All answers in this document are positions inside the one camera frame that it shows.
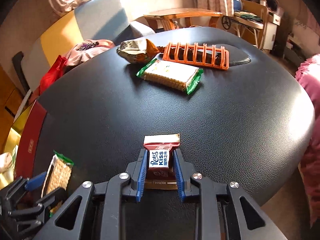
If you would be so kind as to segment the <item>Kiss chocolate wafer packet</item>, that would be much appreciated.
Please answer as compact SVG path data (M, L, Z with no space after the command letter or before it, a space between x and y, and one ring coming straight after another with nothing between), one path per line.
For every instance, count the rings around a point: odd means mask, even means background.
M173 151L180 146L180 134L146 135L143 146L148 151L145 188L176 190Z

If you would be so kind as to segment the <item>cracker pack green wrapper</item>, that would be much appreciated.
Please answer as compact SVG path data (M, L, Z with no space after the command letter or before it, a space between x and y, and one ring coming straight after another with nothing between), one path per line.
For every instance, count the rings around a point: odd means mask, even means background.
M203 69L154 58L136 76L191 94L199 84Z
M46 197L58 187L67 189L74 162L63 154L53 150L54 155L46 172L41 197Z

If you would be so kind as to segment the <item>white sock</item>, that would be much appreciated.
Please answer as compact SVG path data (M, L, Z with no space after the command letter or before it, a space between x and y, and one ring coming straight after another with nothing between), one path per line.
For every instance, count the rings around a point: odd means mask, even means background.
M5 152L0 155L0 173L7 171L12 166L12 155Z

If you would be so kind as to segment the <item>green essential oil box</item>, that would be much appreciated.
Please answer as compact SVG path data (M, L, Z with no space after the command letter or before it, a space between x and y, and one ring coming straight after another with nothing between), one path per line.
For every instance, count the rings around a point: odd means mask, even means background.
M12 157L11 167L9 168L9 171L8 171L10 182L14 181L17 151L18 151L18 145L15 145L15 147L12 150L12 154L11 154L11 157Z

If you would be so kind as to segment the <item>red gold gift box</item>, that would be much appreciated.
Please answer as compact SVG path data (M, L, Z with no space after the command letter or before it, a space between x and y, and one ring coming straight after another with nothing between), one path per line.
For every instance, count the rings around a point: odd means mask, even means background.
M47 111L40 103L34 101L10 128L3 153L10 152L12 154L13 148L18 145L14 179L19 176L24 178L33 176L37 143L46 115ZM11 183L8 171L1 173L1 188Z

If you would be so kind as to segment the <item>crumpled newspaper print wrapper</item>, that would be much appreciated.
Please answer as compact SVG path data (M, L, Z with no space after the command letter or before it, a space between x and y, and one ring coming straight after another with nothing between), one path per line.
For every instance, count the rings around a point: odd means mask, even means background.
M117 54L129 63L147 64L159 53L148 39L123 41L117 48Z

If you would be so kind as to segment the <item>red cloth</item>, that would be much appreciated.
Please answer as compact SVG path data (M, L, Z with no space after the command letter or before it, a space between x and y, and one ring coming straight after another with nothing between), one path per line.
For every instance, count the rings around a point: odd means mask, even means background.
M67 68L67 59L59 55L50 70L42 77L39 87L32 92L29 103L34 102L46 89L48 89L55 81L61 78Z

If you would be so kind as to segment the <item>pink clothing pile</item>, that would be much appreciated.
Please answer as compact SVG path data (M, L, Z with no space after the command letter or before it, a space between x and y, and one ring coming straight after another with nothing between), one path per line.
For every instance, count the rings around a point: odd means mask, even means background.
M76 44L66 55L67 66L78 66L91 58L115 47L110 40L84 40Z

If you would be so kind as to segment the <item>wooden side table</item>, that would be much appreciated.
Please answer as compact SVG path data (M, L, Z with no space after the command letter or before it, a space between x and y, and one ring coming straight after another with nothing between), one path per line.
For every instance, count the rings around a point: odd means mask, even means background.
M179 26L174 23L175 19L184 18L187 28L192 26L191 19L194 17L210 17L209 26L215 28L217 20L222 17L221 12L200 8L174 8L150 12L144 15L148 23L160 21L164 31L178 29Z

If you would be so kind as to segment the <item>grey yellow office chair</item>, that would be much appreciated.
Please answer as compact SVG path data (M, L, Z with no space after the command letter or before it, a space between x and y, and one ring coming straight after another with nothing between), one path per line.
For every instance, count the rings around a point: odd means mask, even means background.
M120 0L91 0L69 12L23 51L12 57L23 90L34 91L58 55L84 40L121 42L154 34L147 25L130 20Z

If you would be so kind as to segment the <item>cluttered wooden desk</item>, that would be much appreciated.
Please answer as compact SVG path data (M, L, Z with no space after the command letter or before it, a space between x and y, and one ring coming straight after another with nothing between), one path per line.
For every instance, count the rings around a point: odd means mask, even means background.
M232 29L237 37L246 40L260 50L273 49L277 29L281 23L281 8L277 11L267 6L267 0L258 3L247 0L233 0L233 16L222 16L225 30Z

